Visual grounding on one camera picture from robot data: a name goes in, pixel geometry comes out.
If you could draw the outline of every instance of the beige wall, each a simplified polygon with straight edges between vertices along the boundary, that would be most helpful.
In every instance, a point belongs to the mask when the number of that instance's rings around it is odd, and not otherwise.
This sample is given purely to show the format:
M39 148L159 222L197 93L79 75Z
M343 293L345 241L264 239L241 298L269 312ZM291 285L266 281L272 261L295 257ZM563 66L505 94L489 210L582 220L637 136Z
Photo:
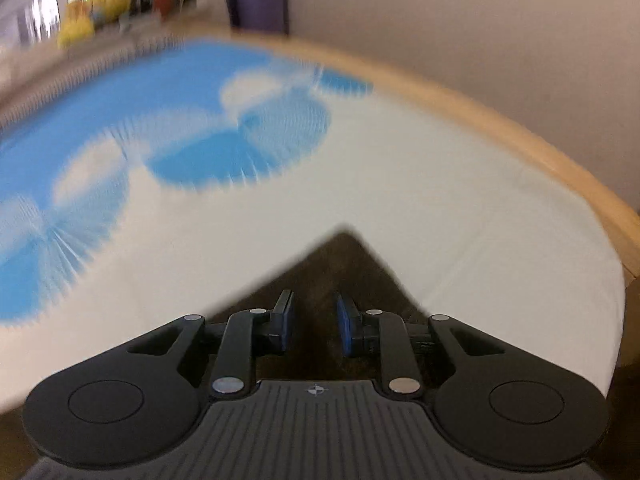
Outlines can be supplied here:
M640 207L640 0L290 0L290 16L497 109Z

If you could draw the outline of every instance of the bed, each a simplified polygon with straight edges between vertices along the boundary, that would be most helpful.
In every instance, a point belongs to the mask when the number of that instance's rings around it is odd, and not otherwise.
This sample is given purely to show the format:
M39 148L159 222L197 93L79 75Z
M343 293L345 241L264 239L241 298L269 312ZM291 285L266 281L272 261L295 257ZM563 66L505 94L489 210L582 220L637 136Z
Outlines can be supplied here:
M65 59L0 102L0 410L345 228L425 313L606 393L640 221L587 171L391 67L202 20L159 37Z

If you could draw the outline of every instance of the brown carpet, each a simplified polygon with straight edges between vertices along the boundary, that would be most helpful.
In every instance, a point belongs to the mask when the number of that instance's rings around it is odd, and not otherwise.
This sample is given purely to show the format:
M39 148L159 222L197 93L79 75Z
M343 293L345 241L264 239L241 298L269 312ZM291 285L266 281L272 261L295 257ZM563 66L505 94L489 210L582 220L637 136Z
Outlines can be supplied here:
M248 308L272 308L284 288L296 295L290 351L284 357L258 360L258 378L340 380L376 376L375 362L342 358L335 315L338 291L350 295L360 310L380 308L399 314L407 322L426 322L393 277L347 233L331 238L211 320L221 322L233 312ZM426 372L425 363L420 362L420 366ZM640 480L640 370L635 371L627 371L626 376L616 373L609 396L613 425L596 456L612 480ZM0 417L0 480L17 478L34 458L21 429L19 412Z

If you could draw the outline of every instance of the mattress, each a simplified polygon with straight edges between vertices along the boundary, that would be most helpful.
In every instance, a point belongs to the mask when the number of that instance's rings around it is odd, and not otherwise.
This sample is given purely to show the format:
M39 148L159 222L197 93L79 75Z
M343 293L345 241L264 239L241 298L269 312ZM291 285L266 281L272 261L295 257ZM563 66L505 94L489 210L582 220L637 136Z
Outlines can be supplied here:
M193 41L0 144L0 408L337 230L428 314L609 387L622 266L588 204L474 131L331 68Z

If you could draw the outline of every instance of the blue pattern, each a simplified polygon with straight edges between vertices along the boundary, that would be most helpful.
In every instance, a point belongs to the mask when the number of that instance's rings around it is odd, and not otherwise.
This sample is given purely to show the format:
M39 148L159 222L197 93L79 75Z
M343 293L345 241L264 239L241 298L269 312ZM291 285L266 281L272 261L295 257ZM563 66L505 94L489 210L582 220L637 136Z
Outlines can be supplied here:
M343 96L362 97L370 94L373 90L371 83L341 74L329 68L319 68L316 74L318 85L321 89Z
M331 113L317 91L371 89L312 64L194 42L113 70L18 124L0 144L0 322L31 319L73 286L111 236L131 168L187 188L265 180L322 143Z

